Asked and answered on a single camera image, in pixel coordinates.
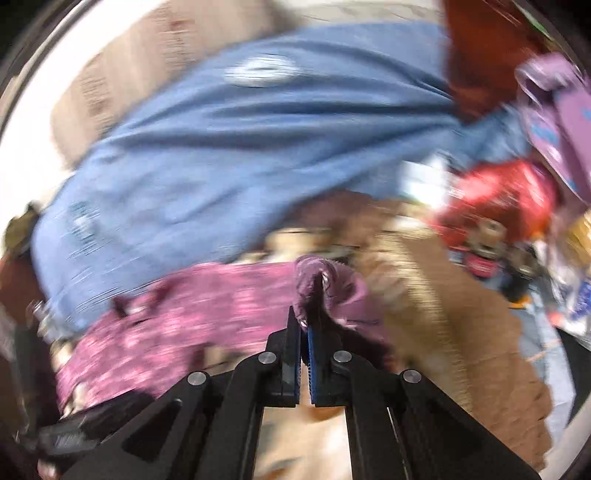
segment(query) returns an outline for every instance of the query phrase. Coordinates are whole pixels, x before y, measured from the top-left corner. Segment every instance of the blue cloth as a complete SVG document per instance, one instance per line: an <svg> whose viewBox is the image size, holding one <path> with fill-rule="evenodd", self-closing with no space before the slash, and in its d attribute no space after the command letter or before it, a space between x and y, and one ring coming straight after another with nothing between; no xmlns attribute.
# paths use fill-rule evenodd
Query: blue cloth
<svg viewBox="0 0 591 480"><path fill-rule="evenodd" d="M232 260L320 193L395 196L402 160L525 154L513 109L455 117L446 45L422 22L309 28L233 47L158 92L92 147L37 225L48 338L81 334L118 293Z"/></svg>

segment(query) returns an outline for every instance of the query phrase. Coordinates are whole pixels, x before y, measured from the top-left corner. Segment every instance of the metal screw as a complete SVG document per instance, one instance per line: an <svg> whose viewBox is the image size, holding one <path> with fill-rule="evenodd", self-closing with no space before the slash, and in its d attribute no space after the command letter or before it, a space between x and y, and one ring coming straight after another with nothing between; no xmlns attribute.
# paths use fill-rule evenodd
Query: metal screw
<svg viewBox="0 0 591 480"><path fill-rule="evenodd" d="M339 351L335 352L335 354L333 355L333 358L338 363L345 364L345 363L351 361L351 359L353 358L353 355L351 355L347 350L339 350Z"/></svg>
<svg viewBox="0 0 591 480"><path fill-rule="evenodd" d="M273 352L263 352L259 355L259 362L264 365L271 364L275 360L277 360L277 356Z"/></svg>
<svg viewBox="0 0 591 480"><path fill-rule="evenodd" d="M207 376L203 372L193 372L187 377L187 382L191 385L203 385L207 380Z"/></svg>
<svg viewBox="0 0 591 480"><path fill-rule="evenodd" d="M408 383L419 383L422 379L422 376L416 370L406 370L402 374L402 378L405 379Z"/></svg>

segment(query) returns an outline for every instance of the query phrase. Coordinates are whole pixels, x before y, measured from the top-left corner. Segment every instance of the purple bag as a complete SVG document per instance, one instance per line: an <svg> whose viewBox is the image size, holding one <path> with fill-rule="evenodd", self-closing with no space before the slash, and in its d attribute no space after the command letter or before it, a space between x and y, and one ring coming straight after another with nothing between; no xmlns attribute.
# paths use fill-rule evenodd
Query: purple bag
<svg viewBox="0 0 591 480"><path fill-rule="evenodd" d="M564 184L591 203L591 93L560 53L535 57L515 71L519 108L532 145Z"/></svg>

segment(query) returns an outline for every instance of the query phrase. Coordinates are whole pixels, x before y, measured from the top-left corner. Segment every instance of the purple fabric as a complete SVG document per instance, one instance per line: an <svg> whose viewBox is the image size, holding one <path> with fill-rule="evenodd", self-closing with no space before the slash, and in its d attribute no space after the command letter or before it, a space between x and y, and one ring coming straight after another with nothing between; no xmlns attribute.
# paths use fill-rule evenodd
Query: purple fabric
<svg viewBox="0 0 591 480"><path fill-rule="evenodd" d="M524 128L548 165L591 202L591 94L588 79L559 53L535 57L515 71Z"/></svg>
<svg viewBox="0 0 591 480"><path fill-rule="evenodd" d="M158 280L144 294L114 301L58 372L61 406L81 382L87 407L132 389L158 397L203 367L207 345L262 351L267 336L285 328L290 305L305 321L317 274L325 279L329 316L386 343L375 301L349 267L312 257L295 266L199 264Z"/></svg>
<svg viewBox="0 0 591 480"><path fill-rule="evenodd" d="M374 343L387 345L381 322L383 312L369 293L363 277L339 262L305 255L295 262L295 317L306 330L306 306L315 294L315 279L322 277L324 311L335 323L358 332Z"/></svg>

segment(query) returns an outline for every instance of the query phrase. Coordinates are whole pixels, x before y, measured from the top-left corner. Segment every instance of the clothing pile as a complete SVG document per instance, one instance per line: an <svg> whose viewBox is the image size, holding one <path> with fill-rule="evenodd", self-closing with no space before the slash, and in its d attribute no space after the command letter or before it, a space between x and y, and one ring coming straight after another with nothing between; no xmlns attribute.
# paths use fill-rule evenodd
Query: clothing pile
<svg viewBox="0 0 591 480"><path fill-rule="evenodd" d="M523 92L531 62L548 76L568 64L536 45L519 59ZM571 90L517 108L500 104L509 82L496 108L475 106L460 82L469 52L454 53L450 96L447 51L447 31L424 22L256 40L189 68L97 140L40 216L31 206L11 223L0 272L8 314L38 320L51 344L61 414L233 368L290 306L305 327L321 278L325 312L374 365L422 371L541 470L574 391L540 245L554 245L564 192L590 198L536 139L560 130L578 145ZM458 105L479 118L463 123ZM306 408L265 412L263 431L318 424L306 445L346 443L341 410ZM299 445L261 447L258 474L310 471Z"/></svg>

